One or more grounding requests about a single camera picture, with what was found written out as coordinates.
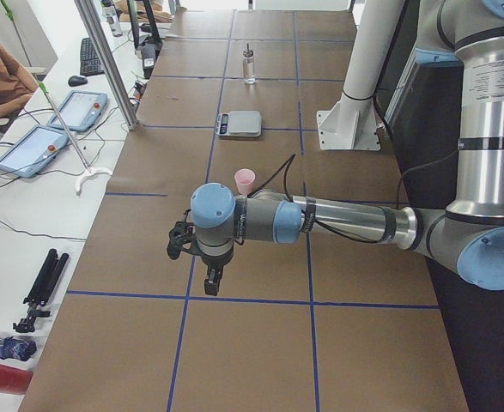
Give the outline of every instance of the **computer mouse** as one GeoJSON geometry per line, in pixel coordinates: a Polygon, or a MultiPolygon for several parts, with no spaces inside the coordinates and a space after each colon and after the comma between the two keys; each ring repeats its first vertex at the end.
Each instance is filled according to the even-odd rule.
{"type": "Polygon", "coordinates": [[[82,84],[86,84],[88,82],[88,78],[85,76],[71,76],[69,77],[69,86],[72,88],[74,86],[81,86],[82,84]]]}

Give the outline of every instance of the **blue tape line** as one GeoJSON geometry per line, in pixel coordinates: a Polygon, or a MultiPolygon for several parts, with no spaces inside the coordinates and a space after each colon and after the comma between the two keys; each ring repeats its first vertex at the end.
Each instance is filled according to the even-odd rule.
{"type": "Polygon", "coordinates": [[[121,191],[107,191],[105,196],[133,196],[133,197],[167,197],[165,193],[125,193],[121,191]]]}
{"type": "Polygon", "coordinates": [[[194,272],[194,263],[196,257],[192,257],[191,270],[189,272],[189,281],[186,285],[185,305],[183,306],[183,314],[181,315],[181,326],[179,327],[179,338],[177,340],[177,349],[175,350],[175,359],[173,360],[172,382],[169,386],[169,396],[167,398],[166,412],[171,412],[173,403],[173,394],[175,392],[175,381],[177,380],[177,371],[179,369],[179,357],[181,356],[181,346],[183,343],[183,335],[185,333],[186,314],[189,308],[189,295],[191,294],[192,273],[194,272]]]}
{"type": "Polygon", "coordinates": [[[311,340],[313,343],[313,373],[314,373],[314,400],[317,412],[320,412],[320,387],[319,387],[319,361],[317,354],[317,327],[314,315],[314,288],[313,288],[313,260],[311,258],[311,241],[309,233],[307,237],[307,270],[309,275],[309,308],[311,312],[311,340]]]}
{"type": "Polygon", "coordinates": [[[297,305],[306,306],[309,302],[305,300],[276,300],[276,299],[246,299],[246,298],[219,298],[210,296],[190,296],[189,300],[212,301],[212,302],[230,302],[230,303],[254,303],[271,305],[297,305]]]}
{"type": "MultiPolygon", "coordinates": [[[[233,29],[234,29],[235,11],[236,10],[233,10],[233,19],[231,20],[231,31],[230,31],[230,35],[231,36],[233,35],[233,29]]],[[[219,111],[221,110],[221,100],[222,100],[222,97],[223,97],[223,90],[225,89],[225,76],[227,75],[228,53],[229,53],[230,50],[231,50],[231,45],[230,45],[230,42],[229,42],[229,44],[227,45],[227,53],[225,55],[225,66],[223,67],[223,80],[221,82],[221,91],[219,93],[219,100],[217,101],[217,110],[216,110],[216,113],[219,113],[219,111]]],[[[217,138],[216,132],[214,131],[213,137],[211,139],[211,146],[209,147],[208,169],[206,170],[206,180],[204,181],[204,183],[208,183],[208,181],[209,181],[209,172],[211,171],[211,163],[212,163],[212,160],[213,160],[213,157],[214,157],[214,147],[216,145],[216,138],[217,138]]]]}
{"type": "Polygon", "coordinates": [[[437,305],[399,305],[392,303],[351,303],[351,302],[314,302],[315,306],[345,306],[345,307],[372,307],[378,309],[439,309],[437,305]]]}
{"type": "MultiPolygon", "coordinates": [[[[247,298],[220,298],[209,296],[179,296],[176,294],[125,294],[119,292],[96,292],[88,290],[67,290],[67,294],[77,294],[85,296],[105,296],[114,298],[137,298],[137,299],[158,299],[158,300],[199,300],[212,302],[231,302],[231,303],[253,303],[253,304],[272,304],[272,305],[311,305],[307,300],[277,300],[277,299],[247,299],[247,298]]],[[[319,302],[313,301],[315,306],[345,306],[345,307],[371,307],[380,309],[418,309],[433,310],[439,309],[437,305],[404,305],[395,303],[363,303],[363,302],[319,302]]]]}
{"type": "Polygon", "coordinates": [[[166,126],[163,124],[143,124],[150,129],[213,129],[212,126],[166,126]]]}
{"type": "Polygon", "coordinates": [[[221,80],[221,76],[190,76],[190,75],[152,75],[154,78],[167,78],[167,79],[217,79],[221,80]]]}

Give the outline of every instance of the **keyboard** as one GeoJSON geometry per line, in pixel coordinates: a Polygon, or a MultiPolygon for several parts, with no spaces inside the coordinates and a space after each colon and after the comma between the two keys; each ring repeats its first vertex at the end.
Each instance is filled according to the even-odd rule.
{"type": "Polygon", "coordinates": [[[89,37],[82,39],[80,44],[80,75],[95,76],[105,73],[100,65],[99,56],[89,37]]]}

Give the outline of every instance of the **table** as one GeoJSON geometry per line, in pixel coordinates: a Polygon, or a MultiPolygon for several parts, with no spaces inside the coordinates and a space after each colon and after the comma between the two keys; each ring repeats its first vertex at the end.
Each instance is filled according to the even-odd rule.
{"type": "MultiPolygon", "coordinates": [[[[134,55],[133,43],[128,41],[129,23],[123,25],[124,35],[113,38],[110,29],[105,26],[113,56],[122,76],[124,85],[129,90],[139,74],[143,74],[141,61],[134,55]]],[[[106,119],[108,113],[117,106],[116,100],[108,86],[105,75],[90,76],[88,84],[78,88],[70,88],[67,80],[78,74],[80,41],[85,33],[73,33],[74,41],[44,80],[52,98],[60,104],[64,96],[72,89],[100,91],[108,95],[108,107],[102,114],[100,122],[106,119]]],[[[33,110],[49,107],[46,97],[38,90],[27,103],[25,109],[33,110]]],[[[91,133],[79,142],[80,148],[91,161],[97,154],[95,166],[108,167],[111,170],[116,165],[117,158],[124,145],[127,129],[119,110],[111,113],[111,117],[100,127],[100,136],[91,133]]],[[[46,124],[52,112],[35,112],[34,117],[46,124]]],[[[5,133],[2,142],[16,142],[22,135],[36,124],[30,116],[17,119],[5,133]]],[[[0,147],[0,155],[7,148],[0,147]]],[[[83,165],[73,148],[60,153],[56,160],[43,170],[44,175],[32,179],[19,179],[0,189],[0,220],[9,225],[32,233],[47,233],[54,236],[65,236],[85,239],[95,218],[97,209],[105,192],[107,175],[98,175],[87,180],[82,187],[82,194],[77,197],[75,192],[75,176],[54,172],[81,173],[83,165]]],[[[6,183],[0,178],[0,185],[6,183]]],[[[82,241],[69,239],[48,239],[45,237],[30,237],[15,233],[0,225],[0,336],[12,336],[12,323],[26,316],[28,306],[22,304],[23,298],[33,285],[46,254],[51,248],[61,253],[69,253],[70,259],[60,279],[56,292],[50,299],[50,318],[36,321],[36,332],[28,334],[39,347],[29,361],[0,360],[4,365],[22,369],[34,369],[46,344],[47,337],[58,313],[58,308],[64,297],[76,262],[82,253],[82,241]]],[[[0,412],[17,410],[22,397],[0,394],[0,412]]]]}
{"type": "Polygon", "coordinates": [[[199,260],[165,253],[196,187],[234,189],[242,167],[262,181],[294,153],[291,193],[391,204],[389,142],[319,149],[354,37],[345,12],[178,12],[21,412],[467,410],[422,257],[318,233],[246,242],[210,297],[199,260]],[[261,111],[262,136],[218,139],[229,110],[261,111]]]}

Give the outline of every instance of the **white stand base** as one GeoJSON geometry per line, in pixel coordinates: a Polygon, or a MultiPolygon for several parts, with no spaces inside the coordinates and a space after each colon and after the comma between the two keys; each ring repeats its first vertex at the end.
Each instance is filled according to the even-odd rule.
{"type": "Polygon", "coordinates": [[[80,196],[82,193],[82,184],[84,180],[94,176],[95,174],[108,174],[112,176],[112,170],[107,169],[106,167],[90,167],[83,171],[83,173],[76,178],[76,195],[80,196]]]}
{"type": "Polygon", "coordinates": [[[366,119],[361,130],[358,128],[359,112],[345,125],[339,127],[340,102],[330,111],[317,112],[319,126],[319,141],[322,150],[380,150],[380,140],[376,135],[377,123],[373,108],[367,111],[366,119]]]}

